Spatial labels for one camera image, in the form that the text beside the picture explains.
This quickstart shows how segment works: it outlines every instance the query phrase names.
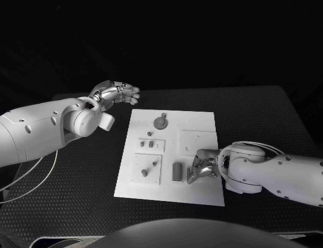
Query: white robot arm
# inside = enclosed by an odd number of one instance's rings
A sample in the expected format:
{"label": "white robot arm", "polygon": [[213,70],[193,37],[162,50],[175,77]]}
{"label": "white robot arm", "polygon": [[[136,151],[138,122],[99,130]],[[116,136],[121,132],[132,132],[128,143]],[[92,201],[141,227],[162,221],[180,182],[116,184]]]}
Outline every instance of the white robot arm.
{"label": "white robot arm", "polygon": [[243,143],[220,150],[198,149],[187,183],[216,177],[216,169],[227,190],[253,194],[263,187],[278,197],[323,207],[323,159],[288,154],[269,159],[259,147]]}
{"label": "white robot arm", "polygon": [[50,154],[100,127],[109,131],[112,103],[136,103],[139,89],[103,81],[87,97],[69,98],[20,107],[0,116],[0,167]]}

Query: black tablecloth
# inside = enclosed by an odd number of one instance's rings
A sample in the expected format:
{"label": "black tablecloth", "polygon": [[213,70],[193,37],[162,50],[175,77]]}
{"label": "black tablecloth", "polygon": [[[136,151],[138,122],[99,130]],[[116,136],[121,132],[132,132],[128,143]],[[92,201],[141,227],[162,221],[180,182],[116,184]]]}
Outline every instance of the black tablecloth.
{"label": "black tablecloth", "polygon": [[[86,95],[56,95],[53,100]],[[272,233],[323,232],[323,208],[285,200],[265,189],[242,195],[223,189],[224,207],[113,197],[134,108],[213,112],[219,148],[234,141],[253,141],[286,154],[323,158],[278,86],[141,91],[135,106],[118,103],[106,111],[115,117],[109,132],[97,128],[89,137],[70,142],[59,150],[44,183],[27,196],[2,205],[2,247],[28,247],[38,237],[102,236],[132,224],[165,218],[221,220]],[[53,158],[54,153],[41,159],[11,187],[8,199],[38,184]],[[34,162],[23,163],[17,177]]]}

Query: robotic hand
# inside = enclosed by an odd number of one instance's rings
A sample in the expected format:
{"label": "robotic hand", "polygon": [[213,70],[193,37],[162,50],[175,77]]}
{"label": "robotic hand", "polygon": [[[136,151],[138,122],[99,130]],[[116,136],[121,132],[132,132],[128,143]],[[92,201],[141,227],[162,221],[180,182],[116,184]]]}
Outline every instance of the robotic hand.
{"label": "robotic hand", "polygon": [[283,199],[323,207],[323,159],[279,153],[266,158],[252,142],[234,142],[220,150],[198,149],[187,184],[198,177],[216,178],[219,170],[227,190],[253,194],[263,187]]}
{"label": "robotic hand", "polygon": [[109,131],[113,103],[136,104],[139,89],[103,81],[87,97],[44,102],[7,111],[0,116],[0,167],[46,156],[100,127]]}

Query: black background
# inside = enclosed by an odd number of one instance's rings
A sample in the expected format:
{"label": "black background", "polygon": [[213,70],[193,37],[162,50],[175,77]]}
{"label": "black background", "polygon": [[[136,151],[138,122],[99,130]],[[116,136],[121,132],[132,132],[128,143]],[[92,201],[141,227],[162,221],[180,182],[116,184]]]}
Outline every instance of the black background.
{"label": "black background", "polygon": [[[0,3],[0,115],[103,80],[279,85],[323,149],[323,1]],[[0,187],[14,171],[0,170]]]}

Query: table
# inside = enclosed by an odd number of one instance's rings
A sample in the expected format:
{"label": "table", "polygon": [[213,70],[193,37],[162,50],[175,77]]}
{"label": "table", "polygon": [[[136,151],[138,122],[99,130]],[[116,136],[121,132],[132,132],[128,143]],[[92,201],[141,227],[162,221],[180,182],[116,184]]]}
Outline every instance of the table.
{"label": "table", "polygon": [[[86,96],[61,94],[53,100]],[[0,210],[2,247],[28,247],[40,237],[103,236],[132,224],[167,218],[221,220],[275,234],[323,232],[323,208],[273,196],[236,194],[224,189],[224,207],[116,198],[116,183],[131,109],[207,111],[214,113],[219,148],[234,141],[269,144],[286,154],[323,158],[278,86],[141,91],[135,106],[118,103],[106,111],[115,117],[109,132],[70,142],[59,150],[53,172],[40,187]],[[11,187],[17,197],[44,178],[54,153]],[[23,163],[17,177],[34,161]]]}

